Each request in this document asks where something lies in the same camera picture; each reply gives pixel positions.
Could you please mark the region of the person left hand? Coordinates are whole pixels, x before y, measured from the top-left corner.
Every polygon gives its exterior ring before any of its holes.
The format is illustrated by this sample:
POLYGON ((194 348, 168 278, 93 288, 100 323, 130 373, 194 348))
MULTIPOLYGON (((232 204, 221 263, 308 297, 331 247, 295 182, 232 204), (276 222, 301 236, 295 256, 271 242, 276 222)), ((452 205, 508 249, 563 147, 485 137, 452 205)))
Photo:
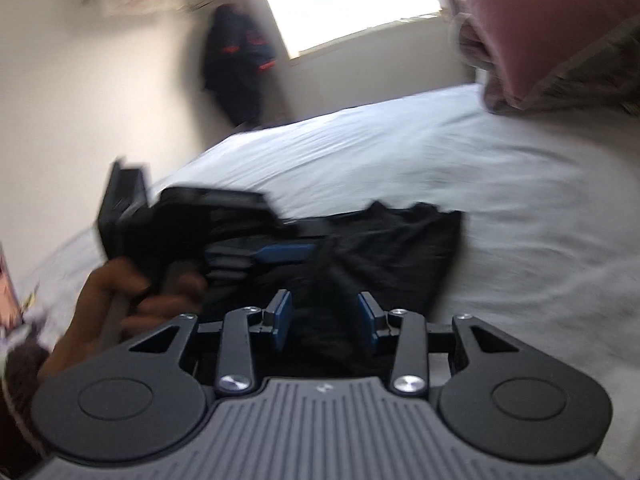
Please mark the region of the person left hand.
MULTIPOLYGON (((183 313, 198 313, 206 281, 193 272, 184 272, 169 292, 143 299, 133 314, 118 322, 118 329, 136 336, 164 324, 183 313)), ((116 258, 92 271, 79 294, 75 313, 66 333, 38 372, 38 380, 62 373, 99 351, 108 316, 117 301, 129 304, 151 287, 148 279, 125 258, 116 258)))

